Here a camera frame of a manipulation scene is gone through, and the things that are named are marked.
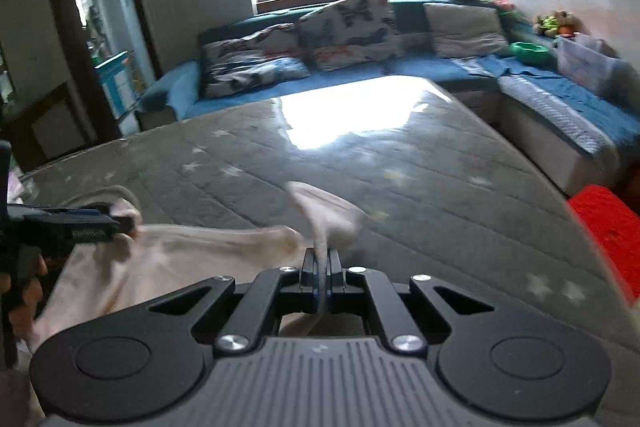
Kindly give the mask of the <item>person's left hand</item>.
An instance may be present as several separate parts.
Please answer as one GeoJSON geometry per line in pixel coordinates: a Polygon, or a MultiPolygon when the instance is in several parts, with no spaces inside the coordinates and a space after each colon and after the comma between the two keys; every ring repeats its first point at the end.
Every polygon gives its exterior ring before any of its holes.
{"type": "Polygon", "coordinates": [[[41,255],[37,258],[35,276],[28,283],[19,283],[21,297],[8,312],[13,335],[21,340],[29,340],[34,328],[37,307],[43,298],[39,277],[46,275],[48,268],[41,255]]]}

